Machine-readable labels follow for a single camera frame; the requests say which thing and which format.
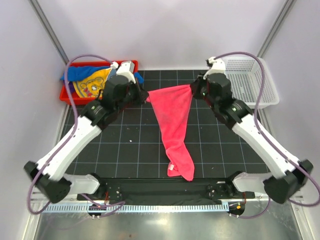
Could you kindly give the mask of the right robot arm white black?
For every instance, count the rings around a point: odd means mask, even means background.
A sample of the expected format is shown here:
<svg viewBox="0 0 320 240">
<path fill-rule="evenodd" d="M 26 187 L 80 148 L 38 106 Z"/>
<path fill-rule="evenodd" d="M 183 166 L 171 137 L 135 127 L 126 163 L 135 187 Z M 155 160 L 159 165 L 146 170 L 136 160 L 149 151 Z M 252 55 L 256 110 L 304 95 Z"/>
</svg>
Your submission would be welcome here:
<svg viewBox="0 0 320 240">
<path fill-rule="evenodd" d="M 190 88 L 192 96 L 204 100 L 217 120 L 241 137 L 270 170 L 269 173 L 239 171 L 231 175 L 231 182 L 225 185 L 230 198 L 255 192 L 283 204 L 306 184 L 306 174 L 312 172 L 313 164 L 289 153 L 267 131 L 261 133 L 264 128 L 255 121 L 252 109 L 232 96 L 231 81 L 225 74 L 199 74 Z"/>
</svg>

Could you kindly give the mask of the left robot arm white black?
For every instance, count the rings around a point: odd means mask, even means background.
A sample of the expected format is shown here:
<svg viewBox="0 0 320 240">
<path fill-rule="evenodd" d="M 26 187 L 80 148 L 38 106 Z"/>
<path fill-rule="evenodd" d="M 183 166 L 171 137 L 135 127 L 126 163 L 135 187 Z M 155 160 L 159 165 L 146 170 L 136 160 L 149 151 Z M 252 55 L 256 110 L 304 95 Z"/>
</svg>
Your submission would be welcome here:
<svg viewBox="0 0 320 240">
<path fill-rule="evenodd" d="M 104 198 L 107 183 L 95 173 L 71 175 L 66 171 L 78 154 L 126 108 L 145 103 L 149 94 L 132 73 L 116 73 L 105 82 L 102 98 L 89 102 L 73 127 L 60 142 L 37 162 L 28 161 L 24 170 L 47 199 L 56 204 L 68 195 L 87 194 Z"/>
</svg>

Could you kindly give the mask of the pink microfiber towel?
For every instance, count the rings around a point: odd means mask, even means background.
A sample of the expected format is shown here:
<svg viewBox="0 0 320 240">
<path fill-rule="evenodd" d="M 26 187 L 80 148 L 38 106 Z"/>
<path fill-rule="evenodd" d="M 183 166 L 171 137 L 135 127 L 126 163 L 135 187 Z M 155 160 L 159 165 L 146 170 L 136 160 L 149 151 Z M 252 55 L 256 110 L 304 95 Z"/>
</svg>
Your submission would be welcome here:
<svg viewBox="0 0 320 240">
<path fill-rule="evenodd" d="M 155 113 L 169 159 L 167 175 L 181 176 L 187 181 L 192 181 L 195 173 L 194 162 L 185 145 L 192 98 L 188 84 L 151 90 L 147 98 Z"/>
</svg>

